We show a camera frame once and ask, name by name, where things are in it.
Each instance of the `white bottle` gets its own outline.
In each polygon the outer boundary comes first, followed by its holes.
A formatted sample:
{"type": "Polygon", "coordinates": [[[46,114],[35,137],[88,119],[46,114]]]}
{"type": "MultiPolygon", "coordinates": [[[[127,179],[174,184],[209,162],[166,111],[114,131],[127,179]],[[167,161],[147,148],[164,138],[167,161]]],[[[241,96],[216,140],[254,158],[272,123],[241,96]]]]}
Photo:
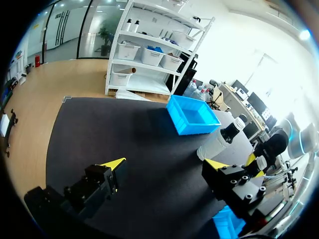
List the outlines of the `white bottle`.
{"type": "Polygon", "coordinates": [[[132,32],[137,32],[140,25],[140,20],[137,20],[133,26],[132,32]]]}
{"type": "Polygon", "coordinates": [[[205,92],[205,102],[210,102],[209,89],[207,89],[206,92],[205,92]]]}
{"type": "Polygon", "coordinates": [[[233,142],[233,138],[245,127],[244,121],[247,121],[247,118],[245,115],[241,115],[227,128],[216,132],[205,144],[198,148],[198,158],[202,161],[206,158],[212,159],[225,150],[233,142]]]}
{"type": "Polygon", "coordinates": [[[196,80],[192,80],[192,82],[187,86],[186,90],[184,91],[183,96],[190,97],[193,91],[196,89],[196,80]]]}
{"type": "Polygon", "coordinates": [[[202,85],[202,86],[199,86],[198,89],[201,91],[202,89],[206,90],[207,86],[206,85],[202,85]]]}
{"type": "Polygon", "coordinates": [[[191,98],[204,101],[205,99],[205,90],[202,89],[201,91],[199,89],[196,89],[190,96],[191,98]]]}
{"type": "Polygon", "coordinates": [[[128,22],[123,24],[123,31],[129,31],[131,27],[132,19],[128,19],[128,22]]]}

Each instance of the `desk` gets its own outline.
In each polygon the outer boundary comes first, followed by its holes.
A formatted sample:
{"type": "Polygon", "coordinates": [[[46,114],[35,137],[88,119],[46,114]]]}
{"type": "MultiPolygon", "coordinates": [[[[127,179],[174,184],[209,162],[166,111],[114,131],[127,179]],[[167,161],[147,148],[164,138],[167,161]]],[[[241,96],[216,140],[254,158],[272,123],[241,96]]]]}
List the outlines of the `desk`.
{"type": "Polygon", "coordinates": [[[253,112],[251,112],[247,107],[246,107],[246,102],[241,101],[234,92],[230,90],[228,85],[221,83],[219,89],[223,92],[224,96],[224,102],[226,105],[228,105],[231,109],[230,112],[232,115],[235,117],[240,116],[241,114],[244,114],[247,117],[247,122],[245,125],[248,125],[250,123],[253,123],[256,126],[256,131],[255,133],[249,137],[248,139],[251,141],[254,139],[258,134],[260,134],[262,131],[265,130],[265,127],[263,124],[260,122],[259,119],[254,115],[253,112]]]}
{"type": "MultiPolygon", "coordinates": [[[[61,193],[90,164],[126,157],[124,187],[85,222],[124,239],[197,237],[225,206],[202,178],[202,162],[196,156],[197,148],[211,135],[179,136],[165,107],[124,99],[66,100],[50,138],[46,185],[61,193]]],[[[215,113],[221,127],[234,120],[229,113],[215,113]]],[[[240,132],[216,160],[242,164],[251,152],[251,144],[240,132]]],[[[254,180],[261,185],[262,178],[254,180]]],[[[210,228],[208,238],[218,238],[214,225],[210,228]]]]}

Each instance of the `white storage bin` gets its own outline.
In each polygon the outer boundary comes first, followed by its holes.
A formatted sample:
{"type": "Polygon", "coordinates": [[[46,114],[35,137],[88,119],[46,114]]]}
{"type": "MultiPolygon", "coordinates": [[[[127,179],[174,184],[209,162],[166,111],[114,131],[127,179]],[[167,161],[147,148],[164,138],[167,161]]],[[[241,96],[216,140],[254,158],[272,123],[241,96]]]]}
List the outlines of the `white storage bin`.
{"type": "Polygon", "coordinates": [[[183,47],[186,50],[189,50],[193,42],[196,41],[195,38],[192,38],[191,36],[180,31],[173,31],[171,40],[175,41],[180,47],[183,47]]]}
{"type": "Polygon", "coordinates": [[[110,85],[112,86],[126,86],[129,83],[132,74],[116,73],[112,70],[110,85]]]}
{"type": "Polygon", "coordinates": [[[147,48],[143,48],[142,62],[147,65],[158,66],[165,53],[158,51],[152,51],[147,48]]]}
{"type": "Polygon", "coordinates": [[[163,68],[171,70],[171,71],[177,71],[181,63],[183,62],[183,59],[180,59],[179,57],[174,57],[171,55],[166,54],[163,59],[160,61],[161,66],[163,68]]]}
{"type": "Polygon", "coordinates": [[[140,46],[119,43],[119,59],[133,61],[140,46]]]}

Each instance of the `ceiling light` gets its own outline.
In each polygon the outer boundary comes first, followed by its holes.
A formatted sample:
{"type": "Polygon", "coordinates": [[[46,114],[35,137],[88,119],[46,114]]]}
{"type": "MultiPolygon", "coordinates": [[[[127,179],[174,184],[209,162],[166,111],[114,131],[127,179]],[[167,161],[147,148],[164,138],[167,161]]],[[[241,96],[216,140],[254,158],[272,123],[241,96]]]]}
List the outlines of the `ceiling light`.
{"type": "Polygon", "coordinates": [[[300,34],[299,34],[299,38],[302,41],[306,41],[310,38],[310,32],[308,30],[303,30],[300,34]]]}

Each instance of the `computer monitor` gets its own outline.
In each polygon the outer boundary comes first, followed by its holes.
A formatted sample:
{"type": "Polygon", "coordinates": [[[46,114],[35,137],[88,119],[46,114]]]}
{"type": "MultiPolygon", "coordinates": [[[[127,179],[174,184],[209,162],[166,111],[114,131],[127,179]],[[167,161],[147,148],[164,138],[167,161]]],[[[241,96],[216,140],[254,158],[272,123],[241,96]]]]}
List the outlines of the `computer monitor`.
{"type": "Polygon", "coordinates": [[[270,116],[267,119],[263,118],[262,113],[267,108],[264,102],[254,92],[250,95],[250,97],[248,97],[247,101],[251,104],[251,106],[255,109],[255,111],[261,116],[261,118],[264,120],[269,130],[271,130],[276,124],[277,120],[273,116],[270,116]]]}
{"type": "Polygon", "coordinates": [[[251,104],[251,106],[257,111],[257,113],[261,116],[262,113],[265,111],[267,106],[264,102],[253,92],[248,97],[247,101],[251,104]]]}
{"type": "Polygon", "coordinates": [[[231,85],[232,88],[235,88],[237,87],[237,89],[242,89],[246,94],[248,93],[248,90],[246,89],[246,87],[241,84],[238,80],[236,80],[232,85],[231,85]]]}

